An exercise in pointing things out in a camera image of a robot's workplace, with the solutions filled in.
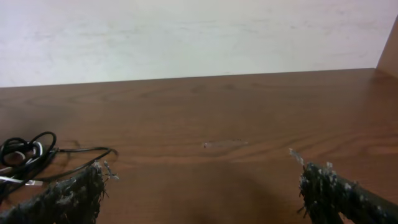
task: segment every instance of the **wooden table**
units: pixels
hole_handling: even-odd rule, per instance
[[[310,223],[289,148],[398,203],[398,80],[373,69],[3,88],[0,118],[2,140],[119,151],[98,223]]]

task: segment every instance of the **table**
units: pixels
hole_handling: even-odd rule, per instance
[[[2,88],[0,136],[117,149],[98,223],[310,223],[289,148],[398,203],[397,102],[398,80],[371,68]]]

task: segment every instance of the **black cable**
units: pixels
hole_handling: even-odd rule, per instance
[[[49,135],[52,137],[52,142],[46,151],[40,155],[39,150],[36,150],[37,146],[35,145],[36,140],[39,138]],[[77,172],[85,167],[92,165],[96,160],[101,159],[102,157],[108,155],[113,152],[118,155],[118,152],[114,149],[108,147],[92,147],[88,149],[54,149],[55,143],[57,142],[57,136],[50,132],[43,132],[36,137],[34,137],[29,142],[21,139],[21,138],[10,138],[7,139],[0,148],[0,162],[1,164],[11,167],[9,172],[6,172],[5,175],[2,176],[12,177],[13,179],[22,180],[21,183],[14,183],[10,181],[3,181],[0,183],[0,204],[1,202],[11,193],[16,191],[22,186],[25,186],[30,180],[38,180],[42,182],[51,182],[57,180],[61,177],[65,177],[74,172]],[[31,157],[32,161],[28,163],[28,158],[22,160],[19,164],[10,164],[5,160],[5,157],[8,154],[12,154],[15,152],[21,152],[23,154],[29,151],[36,151]],[[56,154],[61,153],[76,153],[76,152],[88,152],[88,151],[105,151],[101,155],[95,157],[94,159],[84,163],[81,166],[78,166],[72,170],[66,171],[61,174],[53,175],[50,177],[41,177],[35,178],[38,174],[40,174],[54,159]]]

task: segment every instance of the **cable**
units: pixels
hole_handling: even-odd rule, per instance
[[[43,150],[41,143],[37,140],[43,136],[49,135],[52,137],[52,142],[46,151]],[[51,182],[61,177],[65,177],[74,172],[77,172],[85,167],[92,165],[96,160],[113,152],[118,155],[118,152],[108,147],[92,147],[87,149],[58,149],[54,148],[57,142],[57,136],[46,131],[40,133],[32,140],[25,141],[21,138],[7,139],[0,148],[0,163],[7,166],[0,169],[0,172],[5,172],[0,176],[0,204],[11,193],[24,185],[41,185],[43,182]],[[32,151],[32,156],[28,159],[25,155],[27,152]],[[105,151],[94,159],[80,165],[72,170],[66,171],[61,174],[53,175],[50,177],[35,178],[41,173],[55,158],[58,153],[77,153],[88,151]],[[6,161],[6,156],[9,154],[19,154],[22,161],[19,164],[10,164]]]

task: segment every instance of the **wall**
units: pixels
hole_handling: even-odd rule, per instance
[[[2,0],[0,86],[375,67],[396,0]]]

